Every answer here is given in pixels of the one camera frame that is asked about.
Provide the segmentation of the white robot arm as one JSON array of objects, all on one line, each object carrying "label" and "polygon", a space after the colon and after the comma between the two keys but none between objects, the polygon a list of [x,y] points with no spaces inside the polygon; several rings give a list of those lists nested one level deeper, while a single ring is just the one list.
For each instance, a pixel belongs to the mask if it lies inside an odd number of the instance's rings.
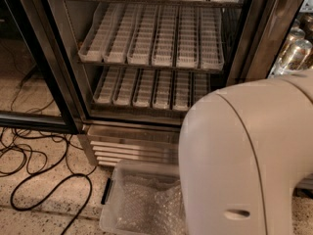
[{"label": "white robot arm", "polygon": [[313,71],[202,97],[179,137],[190,235],[292,235],[292,193],[313,173]]}]

